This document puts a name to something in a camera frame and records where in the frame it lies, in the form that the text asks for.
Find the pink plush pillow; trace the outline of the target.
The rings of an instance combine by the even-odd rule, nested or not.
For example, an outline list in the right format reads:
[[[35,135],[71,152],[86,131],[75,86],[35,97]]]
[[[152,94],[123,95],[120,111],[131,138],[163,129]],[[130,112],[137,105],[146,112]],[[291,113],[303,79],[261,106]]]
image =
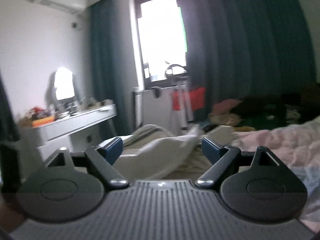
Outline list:
[[[230,112],[230,110],[234,107],[236,107],[237,105],[239,105],[240,103],[242,103],[241,100],[238,99],[226,99],[223,100],[219,103],[215,103],[213,105],[213,109],[211,114],[212,115],[223,115],[223,114],[227,114]]]

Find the dark teal curtain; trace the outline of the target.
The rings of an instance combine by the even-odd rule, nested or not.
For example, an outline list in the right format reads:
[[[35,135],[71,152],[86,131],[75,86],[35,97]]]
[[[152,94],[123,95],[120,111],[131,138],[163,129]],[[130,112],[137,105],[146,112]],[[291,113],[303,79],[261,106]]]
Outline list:
[[[313,87],[316,66],[299,0],[177,0],[193,88],[204,120],[215,103]]]
[[[126,109],[125,77],[117,54],[118,20],[116,19],[116,4],[114,0],[100,0],[89,7],[90,12],[90,54],[91,74],[94,98],[103,102],[110,99],[116,105],[116,116],[99,126],[103,139],[116,135],[129,135],[133,128],[129,120],[130,111]]]

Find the white vanity desk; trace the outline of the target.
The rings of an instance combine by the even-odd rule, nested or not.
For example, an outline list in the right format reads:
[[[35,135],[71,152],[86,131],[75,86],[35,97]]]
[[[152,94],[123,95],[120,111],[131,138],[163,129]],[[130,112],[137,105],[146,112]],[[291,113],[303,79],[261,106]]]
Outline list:
[[[55,150],[66,147],[75,151],[77,147],[91,145],[87,137],[92,129],[117,115],[115,104],[82,111],[39,127],[21,127],[23,141],[21,153],[22,178],[31,175]]]

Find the lit vanity mirror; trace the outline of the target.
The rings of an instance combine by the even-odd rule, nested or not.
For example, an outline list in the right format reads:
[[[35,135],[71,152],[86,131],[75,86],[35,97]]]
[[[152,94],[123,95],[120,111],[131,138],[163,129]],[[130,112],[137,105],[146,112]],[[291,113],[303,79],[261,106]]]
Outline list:
[[[75,76],[66,67],[59,67],[54,73],[52,101],[56,107],[66,102],[79,101]]]

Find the white sweatpants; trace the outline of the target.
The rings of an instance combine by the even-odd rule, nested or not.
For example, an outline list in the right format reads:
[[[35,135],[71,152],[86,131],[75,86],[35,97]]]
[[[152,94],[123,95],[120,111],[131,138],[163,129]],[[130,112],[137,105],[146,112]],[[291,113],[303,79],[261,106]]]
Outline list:
[[[202,153],[202,139],[227,146],[234,137],[231,126],[218,126],[205,134],[199,125],[194,125],[185,135],[175,136],[161,126],[146,125],[122,137],[124,150],[113,166],[130,182],[139,179],[195,181],[212,166]]]

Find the window with dark frame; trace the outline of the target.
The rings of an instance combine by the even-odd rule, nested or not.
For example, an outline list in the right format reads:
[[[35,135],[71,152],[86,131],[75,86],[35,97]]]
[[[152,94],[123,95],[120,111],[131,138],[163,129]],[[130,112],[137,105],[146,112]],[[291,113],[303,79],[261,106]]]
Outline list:
[[[187,42],[177,0],[133,0],[143,87],[169,87],[186,74]]]

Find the dark teal right curtain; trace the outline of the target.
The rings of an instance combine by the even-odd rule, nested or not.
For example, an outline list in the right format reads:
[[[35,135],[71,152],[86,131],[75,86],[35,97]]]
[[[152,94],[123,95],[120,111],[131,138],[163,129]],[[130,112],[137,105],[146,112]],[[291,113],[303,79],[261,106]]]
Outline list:
[[[316,66],[299,0],[177,0],[193,88],[204,120],[215,103],[313,87]]]

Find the black clothes pile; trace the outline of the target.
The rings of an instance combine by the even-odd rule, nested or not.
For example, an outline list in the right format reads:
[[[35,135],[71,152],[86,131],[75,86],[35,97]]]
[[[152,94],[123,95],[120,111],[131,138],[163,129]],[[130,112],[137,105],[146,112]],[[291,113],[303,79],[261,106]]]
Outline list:
[[[319,116],[319,96],[306,93],[245,98],[230,112],[256,130],[303,124]]]

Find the dark teal left curtain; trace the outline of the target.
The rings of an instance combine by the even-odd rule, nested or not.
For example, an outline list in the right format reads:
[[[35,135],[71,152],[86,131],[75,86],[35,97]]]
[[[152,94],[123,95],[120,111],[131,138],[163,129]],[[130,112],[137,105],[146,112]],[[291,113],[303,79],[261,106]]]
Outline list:
[[[91,74],[94,98],[103,102],[110,99],[116,105],[116,116],[99,126],[103,139],[116,135],[129,135],[133,128],[129,120],[130,111],[126,109],[125,77],[117,54],[118,20],[116,19],[116,4],[114,0],[100,0],[89,7],[90,12],[90,54]]]

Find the pink white bed duvet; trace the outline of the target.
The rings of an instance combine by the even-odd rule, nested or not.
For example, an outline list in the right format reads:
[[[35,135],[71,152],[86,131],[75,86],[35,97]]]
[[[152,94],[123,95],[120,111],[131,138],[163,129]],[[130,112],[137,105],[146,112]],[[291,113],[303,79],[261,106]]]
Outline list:
[[[302,125],[289,125],[273,130],[238,132],[234,129],[230,145],[254,152],[268,147],[304,183],[308,201],[300,221],[312,231],[319,231],[319,118]]]

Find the orange tray box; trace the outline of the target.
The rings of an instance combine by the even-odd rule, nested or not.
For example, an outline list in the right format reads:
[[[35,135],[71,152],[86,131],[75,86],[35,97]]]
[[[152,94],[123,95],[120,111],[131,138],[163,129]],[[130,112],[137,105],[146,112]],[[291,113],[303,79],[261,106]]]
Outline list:
[[[55,121],[55,116],[49,116],[49,117],[46,117],[46,118],[42,118],[42,119],[38,119],[38,120],[32,121],[31,122],[31,126],[32,126],[32,128],[39,127],[39,126],[42,126],[42,125],[46,125],[46,124],[52,123],[54,121]]]

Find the red bag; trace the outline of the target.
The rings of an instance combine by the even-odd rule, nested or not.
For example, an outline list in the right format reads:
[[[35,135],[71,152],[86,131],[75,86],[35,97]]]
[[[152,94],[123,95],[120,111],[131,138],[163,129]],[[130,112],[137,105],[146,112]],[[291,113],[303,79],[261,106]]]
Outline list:
[[[189,91],[192,111],[202,109],[205,106],[205,92],[206,89],[204,87],[192,89],[191,91]],[[172,109],[175,111],[179,111],[181,108],[178,101],[178,91],[176,89],[171,93],[171,99]]]

